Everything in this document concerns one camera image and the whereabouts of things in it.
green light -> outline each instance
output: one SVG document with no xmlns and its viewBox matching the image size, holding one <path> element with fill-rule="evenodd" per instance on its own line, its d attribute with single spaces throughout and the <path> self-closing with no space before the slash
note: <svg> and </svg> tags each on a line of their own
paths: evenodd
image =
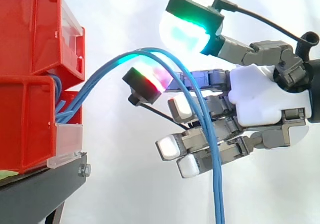
<svg viewBox="0 0 320 224">
<path fill-rule="evenodd" d="M 208 44 L 206 30 L 165 12 L 159 26 L 163 43 L 171 50 L 184 53 L 200 53 Z"/>
</svg>

white fingertip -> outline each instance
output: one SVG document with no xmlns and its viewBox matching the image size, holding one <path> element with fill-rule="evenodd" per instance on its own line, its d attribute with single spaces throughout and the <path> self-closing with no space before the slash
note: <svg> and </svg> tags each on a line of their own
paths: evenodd
<svg viewBox="0 0 320 224">
<path fill-rule="evenodd" d="M 194 178 L 200 174 L 199 167 L 194 155 L 188 154 L 178 162 L 183 178 Z"/>
<path fill-rule="evenodd" d="M 177 95 L 173 98 L 178 115 L 182 120 L 189 119 L 193 116 L 192 109 L 185 95 Z"/>
<path fill-rule="evenodd" d="M 181 155 L 178 143 L 173 135 L 169 135 L 157 141 L 157 145 L 159 147 L 163 159 L 167 161 L 174 160 L 180 157 Z"/>
</svg>

black cable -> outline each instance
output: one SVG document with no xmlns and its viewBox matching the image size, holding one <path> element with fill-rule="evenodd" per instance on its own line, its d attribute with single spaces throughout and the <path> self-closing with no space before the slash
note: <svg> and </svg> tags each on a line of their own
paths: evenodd
<svg viewBox="0 0 320 224">
<path fill-rule="evenodd" d="M 257 20 L 269 25 L 270 27 L 273 27 L 274 29 L 278 30 L 279 32 L 285 34 L 286 36 L 292 38 L 293 40 L 297 41 L 298 43 L 302 43 L 306 46 L 315 47 L 319 43 L 319 42 L 310 42 L 310 41 L 304 40 L 304 39 L 292 34 L 291 32 L 287 31 L 286 29 L 282 28 L 281 26 L 275 24 L 274 22 L 266 19 L 265 17 L 260 16 L 254 12 L 249 11 L 249 10 L 243 9 L 241 7 L 237 7 L 236 12 L 239 12 L 239 13 L 245 14 L 249 17 L 252 17 L 254 19 L 257 19 Z"/>
<path fill-rule="evenodd" d="M 154 109 L 153 107 L 151 107 L 151 106 L 149 106 L 149 105 L 146 105 L 146 104 L 141 103 L 141 104 L 140 104 L 140 107 L 145 108 L 145 109 L 147 109 L 147 110 L 149 110 L 149 111 L 153 112 L 154 114 L 159 115 L 160 117 L 162 117 L 162 118 L 164 118 L 164 119 L 167 119 L 168 121 L 170 121 L 170 122 L 172 122 L 172 123 L 176 124 L 177 126 L 181 127 L 182 129 L 184 129 L 184 130 L 186 130 L 186 131 L 187 131 L 187 130 L 189 130 L 189 128 L 188 128 L 188 127 L 186 127 L 185 125 L 182 125 L 182 124 L 176 123 L 172 117 L 167 116 L 166 114 L 164 114 L 164 113 L 162 113 L 162 112 L 158 111 L 157 109 Z"/>
</svg>

robotic hand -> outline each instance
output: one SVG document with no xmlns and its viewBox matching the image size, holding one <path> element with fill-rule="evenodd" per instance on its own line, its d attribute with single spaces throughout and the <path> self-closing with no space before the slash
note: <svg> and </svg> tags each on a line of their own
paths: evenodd
<svg viewBox="0 0 320 224">
<path fill-rule="evenodd" d="M 225 0 L 216 0 L 213 4 L 216 11 L 223 7 L 232 11 L 234 6 Z M 320 122 L 320 60 L 309 60 L 312 45 L 304 40 L 313 46 L 319 43 L 318 35 L 313 32 L 302 37 L 296 52 L 283 41 L 262 41 L 247 46 L 223 35 L 211 37 L 209 42 L 215 49 L 210 51 L 206 47 L 203 54 L 240 65 L 231 71 L 215 69 L 192 73 L 198 85 L 209 92 L 205 100 L 223 165 L 248 156 L 254 149 L 290 147 L 292 133 L 298 134 L 300 140 L 308 133 L 306 120 Z M 183 74 L 180 79 L 192 92 Z M 175 82 L 167 89 L 167 92 L 179 91 Z M 211 150 L 185 96 L 177 95 L 168 105 L 175 122 L 188 124 L 190 129 L 156 142 L 162 159 L 177 160 L 183 178 L 212 170 Z M 255 132 L 247 137 L 244 134 L 248 131 Z"/>
</svg>

led light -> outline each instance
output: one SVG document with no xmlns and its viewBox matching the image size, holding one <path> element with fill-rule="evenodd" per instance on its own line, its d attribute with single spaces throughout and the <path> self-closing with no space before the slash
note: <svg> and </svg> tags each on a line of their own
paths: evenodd
<svg viewBox="0 0 320 224">
<path fill-rule="evenodd" d="M 158 58 L 162 59 L 166 64 L 170 66 L 172 62 L 169 58 L 161 53 L 152 53 Z M 145 78 L 147 78 L 159 92 L 164 93 L 173 77 L 167 72 L 167 70 L 148 57 L 142 56 L 139 61 L 133 66 L 139 73 L 141 73 Z"/>
<path fill-rule="evenodd" d="M 159 30 L 163 43 L 177 52 L 200 53 L 210 40 L 203 27 L 168 12 L 163 14 Z"/>
<path fill-rule="evenodd" d="M 177 164 L 183 178 L 194 178 L 200 174 L 196 158 L 192 154 L 186 155 Z"/>
<path fill-rule="evenodd" d="M 166 161 L 174 160 L 181 155 L 178 143 L 173 135 L 169 135 L 156 142 L 161 156 Z"/>
</svg>

